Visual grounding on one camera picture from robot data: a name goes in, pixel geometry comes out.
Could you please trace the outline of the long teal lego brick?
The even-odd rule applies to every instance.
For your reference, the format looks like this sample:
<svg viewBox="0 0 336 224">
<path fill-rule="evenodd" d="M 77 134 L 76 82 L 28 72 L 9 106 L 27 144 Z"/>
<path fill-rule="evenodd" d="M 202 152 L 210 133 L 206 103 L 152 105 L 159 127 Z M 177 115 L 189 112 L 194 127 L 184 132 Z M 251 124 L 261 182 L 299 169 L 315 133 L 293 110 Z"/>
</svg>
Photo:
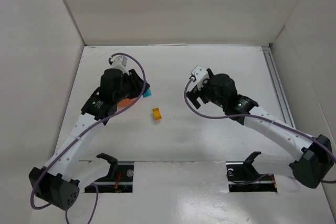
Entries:
<svg viewBox="0 0 336 224">
<path fill-rule="evenodd" d="M 143 97 L 144 98 L 147 98 L 147 97 L 150 97 L 152 95 L 152 92 L 150 89 L 147 89 L 144 93 L 143 93 Z"/>
</svg>

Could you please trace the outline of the yellow black striped lego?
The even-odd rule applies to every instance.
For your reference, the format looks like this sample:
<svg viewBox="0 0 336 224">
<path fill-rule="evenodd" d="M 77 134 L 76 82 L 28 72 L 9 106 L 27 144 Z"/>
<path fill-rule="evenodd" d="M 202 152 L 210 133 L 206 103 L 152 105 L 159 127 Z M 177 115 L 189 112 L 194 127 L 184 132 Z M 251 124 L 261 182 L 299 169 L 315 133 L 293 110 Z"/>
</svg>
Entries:
<svg viewBox="0 0 336 224">
<path fill-rule="evenodd" d="M 152 109 L 152 112 L 153 112 L 154 119 L 155 119 L 156 121 L 162 119 L 162 115 L 161 115 L 161 112 L 160 112 L 160 109 L 159 109 L 159 108 L 153 108 L 153 109 Z"/>
</svg>

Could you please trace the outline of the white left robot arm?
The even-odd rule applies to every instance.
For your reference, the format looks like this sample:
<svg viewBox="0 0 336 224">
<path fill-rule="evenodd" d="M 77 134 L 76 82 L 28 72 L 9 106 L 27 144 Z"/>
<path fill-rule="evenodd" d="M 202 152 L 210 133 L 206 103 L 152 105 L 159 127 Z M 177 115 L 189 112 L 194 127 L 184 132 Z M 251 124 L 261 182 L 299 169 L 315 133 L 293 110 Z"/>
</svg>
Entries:
<svg viewBox="0 0 336 224">
<path fill-rule="evenodd" d="M 53 205 L 67 211 L 86 187 L 100 178 L 115 176 L 118 160 L 105 153 L 96 156 L 98 163 L 94 168 L 80 172 L 76 167 L 108 121 L 131 108 L 128 105 L 118 111 L 118 104 L 131 99 L 134 105 L 149 87 L 146 76 L 139 76 L 134 69 L 111 67 L 104 71 L 99 86 L 81 108 L 75 127 L 62 146 L 42 168 L 30 171 L 30 205 L 34 210 Z"/>
</svg>

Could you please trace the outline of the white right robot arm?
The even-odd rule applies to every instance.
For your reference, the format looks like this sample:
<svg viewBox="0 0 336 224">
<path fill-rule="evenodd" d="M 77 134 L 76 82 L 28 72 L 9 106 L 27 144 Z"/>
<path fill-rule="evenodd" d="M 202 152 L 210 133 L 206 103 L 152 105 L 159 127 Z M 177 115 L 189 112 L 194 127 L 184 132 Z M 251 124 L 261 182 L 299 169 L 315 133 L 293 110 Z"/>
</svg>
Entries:
<svg viewBox="0 0 336 224">
<path fill-rule="evenodd" d="M 211 69 L 196 66 L 188 81 L 191 83 L 195 86 L 192 90 L 184 90 L 184 100 L 193 112 L 201 104 L 212 103 L 224 113 L 219 119 L 231 119 L 260 133 L 290 155 L 283 161 L 254 151 L 244 161 L 228 162 L 226 176 L 229 182 L 247 186 L 277 174 L 292 177 L 311 189 L 327 183 L 325 176 L 335 164 L 335 155 L 326 136 L 313 137 L 277 120 L 256 101 L 239 94 L 234 80 L 227 74 L 213 74 Z"/>
</svg>

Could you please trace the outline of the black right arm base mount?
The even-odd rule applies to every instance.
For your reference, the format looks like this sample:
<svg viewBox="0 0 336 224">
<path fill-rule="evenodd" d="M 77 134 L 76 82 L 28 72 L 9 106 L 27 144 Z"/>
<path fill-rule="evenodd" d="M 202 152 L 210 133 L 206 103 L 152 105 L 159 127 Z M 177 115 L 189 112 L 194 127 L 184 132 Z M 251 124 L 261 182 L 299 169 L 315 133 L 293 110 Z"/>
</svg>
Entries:
<svg viewBox="0 0 336 224">
<path fill-rule="evenodd" d="M 244 161 L 226 163 L 230 193 L 277 192 L 274 174 L 260 174 L 253 167 L 253 162 L 260 154 L 252 152 Z"/>
</svg>

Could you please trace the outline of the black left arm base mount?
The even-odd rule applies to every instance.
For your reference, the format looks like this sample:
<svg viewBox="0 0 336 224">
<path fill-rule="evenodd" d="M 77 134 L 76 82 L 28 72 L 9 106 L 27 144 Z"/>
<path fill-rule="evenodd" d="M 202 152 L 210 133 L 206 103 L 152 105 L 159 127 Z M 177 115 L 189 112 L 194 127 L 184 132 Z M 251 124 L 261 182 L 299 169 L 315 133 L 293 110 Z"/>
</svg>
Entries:
<svg viewBox="0 0 336 224">
<path fill-rule="evenodd" d="M 98 165 L 104 165 L 104 175 L 91 182 L 85 188 L 85 193 L 95 192 L 95 188 L 91 184 L 97 185 L 99 193 L 121 194 L 133 192 L 134 162 L 120 162 L 115 157 L 105 153 L 98 154 L 93 160 L 81 161 L 92 165 L 90 171 Z"/>
</svg>

